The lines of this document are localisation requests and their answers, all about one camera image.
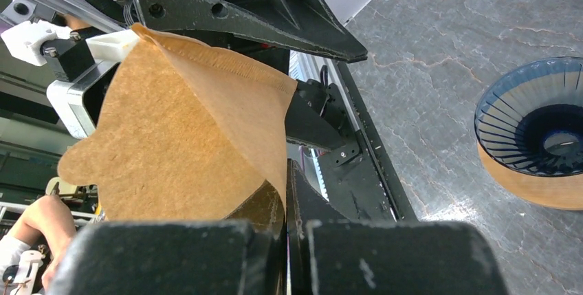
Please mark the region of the person's bare forearm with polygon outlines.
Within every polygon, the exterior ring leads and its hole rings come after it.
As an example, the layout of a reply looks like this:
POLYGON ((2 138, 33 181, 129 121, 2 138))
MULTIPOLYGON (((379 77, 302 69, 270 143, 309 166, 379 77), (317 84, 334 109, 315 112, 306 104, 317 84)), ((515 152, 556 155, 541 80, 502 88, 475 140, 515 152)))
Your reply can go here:
POLYGON ((41 277, 43 289, 48 290, 76 233, 71 210, 59 196, 45 195, 37 199, 1 239, 1 273, 16 265, 21 255, 44 237, 53 255, 41 277))

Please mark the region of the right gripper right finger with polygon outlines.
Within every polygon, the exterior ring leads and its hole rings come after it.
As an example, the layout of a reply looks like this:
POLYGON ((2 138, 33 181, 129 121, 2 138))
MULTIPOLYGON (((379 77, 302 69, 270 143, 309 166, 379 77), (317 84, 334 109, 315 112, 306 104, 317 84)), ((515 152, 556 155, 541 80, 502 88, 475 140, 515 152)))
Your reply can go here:
POLYGON ((506 294, 485 237, 458 221, 349 221, 287 163, 289 294, 506 294))

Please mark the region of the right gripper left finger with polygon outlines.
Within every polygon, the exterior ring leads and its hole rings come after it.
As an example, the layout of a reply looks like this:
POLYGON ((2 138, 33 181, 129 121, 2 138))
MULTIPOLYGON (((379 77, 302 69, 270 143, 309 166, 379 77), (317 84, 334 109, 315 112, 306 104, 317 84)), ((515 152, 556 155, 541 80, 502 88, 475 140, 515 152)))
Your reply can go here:
POLYGON ((264 184, 224 220, 85 227, 48 293, 284 294, 285 259, 285 210, 264 184))

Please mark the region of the brown paper coffee filter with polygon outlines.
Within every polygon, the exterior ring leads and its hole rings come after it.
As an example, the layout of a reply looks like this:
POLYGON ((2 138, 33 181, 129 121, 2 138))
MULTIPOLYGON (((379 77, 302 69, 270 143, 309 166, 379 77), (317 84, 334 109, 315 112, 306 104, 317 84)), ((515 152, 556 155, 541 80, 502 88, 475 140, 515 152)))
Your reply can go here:
POLYGON ((96 130, 59 176, 96 185, 107 219, 247 218, 285 210, 285 116, 297 87, 238 52, 136 24, 139 41, 107 90, 96 130))

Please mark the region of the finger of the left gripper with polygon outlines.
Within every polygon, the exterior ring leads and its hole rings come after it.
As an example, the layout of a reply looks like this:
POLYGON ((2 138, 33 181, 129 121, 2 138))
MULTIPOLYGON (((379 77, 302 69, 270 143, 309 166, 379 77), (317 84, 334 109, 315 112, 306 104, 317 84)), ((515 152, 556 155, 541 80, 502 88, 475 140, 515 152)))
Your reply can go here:
POLYGON ((286 140, 293 144, 333 151, 344 146, 343 117, 332 105, 326 87, 316 80, 299 80, 285 116, 286 140))
POLYGON ((218 35, 356 63, 367 49, 325 0, 133 0, 141 24, 215 44, 218 35))

